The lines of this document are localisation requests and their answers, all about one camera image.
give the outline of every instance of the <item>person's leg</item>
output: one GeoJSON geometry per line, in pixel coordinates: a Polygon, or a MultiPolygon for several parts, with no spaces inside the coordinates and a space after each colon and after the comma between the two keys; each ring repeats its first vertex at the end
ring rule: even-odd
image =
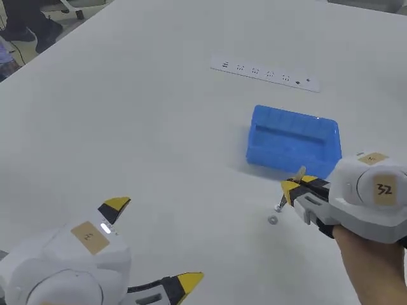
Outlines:
{"type": "Polygon", "coordinates": [[[55,43],[62,33],[62,26],[47,19],[41,12],[39,0],[11,0],[20,2],[20,16],[26,26],[37,36],[37,53],[42,53],[55,43]]]}
{"type": "Polygon", "coordinates": [[[24,31],[27,27],[21,19],[18,1],[3,0],[3,6],[7,15],[7,29],[12,32],[24,31]]]}
{"type": "Polygon", "coordinates": [[[13,6],[17,7],[20,19],[37,37],[50,26],[50,21],[41,12],[39,0],[3,0],[13,1],[13,6]]]}
{"type": "Polygon", "coordinates": [[[3,0],[4,10],[7,15],[6,28],[0,31],[0,36],[5,40],[33,41],[35,40],[20,14],[19,1],[3,0]]]}

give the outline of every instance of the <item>black shoe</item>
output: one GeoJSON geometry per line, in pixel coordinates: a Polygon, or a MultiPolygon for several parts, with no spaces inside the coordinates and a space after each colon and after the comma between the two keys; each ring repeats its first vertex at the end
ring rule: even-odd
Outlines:
{"type": "Polygon", "coordinates": [[[61,35],[63,30],[64,28],[60,24],[50,20],[50,27],[47,29],[46,33],[37,37],[36,52],[40,54],[53,45],[56,38],[61,35]]]}
{"type": "Polygon", "coordinates": [[[13,32],[6,27],[4,30],[0,30],[0,36],[6,41],[25,41],[26,43],[29,43],[36,40],[34,34],[27,28],[25,30],[13,32]]]}

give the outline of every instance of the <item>small metal nut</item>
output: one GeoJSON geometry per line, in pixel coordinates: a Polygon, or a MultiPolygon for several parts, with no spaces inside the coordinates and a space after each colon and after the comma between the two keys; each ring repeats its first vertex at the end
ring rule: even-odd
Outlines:
{"type": "Polygon", "coordinates": [[[277,218],[276,215],[269,216],[267,220],[270,224],[277,224],[279,222],[279,219],[277,218]]]}

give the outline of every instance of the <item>cable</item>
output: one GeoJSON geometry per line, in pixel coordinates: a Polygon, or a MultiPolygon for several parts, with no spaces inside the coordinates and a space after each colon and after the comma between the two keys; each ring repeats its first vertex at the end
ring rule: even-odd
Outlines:
{"type": "Polygon", "coordinates": [[[20,49],[12,42],[12,41],[10,41],[10,43],[14,46],[14,48],[16,48],[17,49],[17,51],[18,51],[18,54],[20,54],[20,57],[21,57],[21,61],[23,62],[23,64],[25,65],[25,60],[24,60],[24,57],[23,57],[23,55],[21,54],[21,51],[20,51],[20,49]]]}
{"type": "MultiPolygon", "coordinates": [[[[2,28],[1,30],[4,30],[4,29],[6,28],[6,25],[4,24],[4,21],[3,21],[3,18],[2,18],[1,15],[0,15],[0,21],[1,21],[2,25],[3,25],[3,28],[2,28]]],[[[23,55],[21,54],[21,51],[20,51],[20,49],[18,48],[18,46],[16,46],[13,41],[9,41],[9,42],[10,42],[11,45],[14,47],[14,49],[16,49],[16,50],[18,51],[18,54],[20,54],[21,61],[22,61],[23,64],[25,65],[24,57],[23,57],[23,55]]]]}

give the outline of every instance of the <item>human hand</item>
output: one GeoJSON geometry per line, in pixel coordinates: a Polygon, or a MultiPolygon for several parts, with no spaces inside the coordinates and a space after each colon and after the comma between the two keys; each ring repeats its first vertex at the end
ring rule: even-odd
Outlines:
{"type": "Polygon", "coordinates": [[[333,236],[363,305],[407,304],[401,245],[365,240],[342,226],[333,229],[333,236]]]}

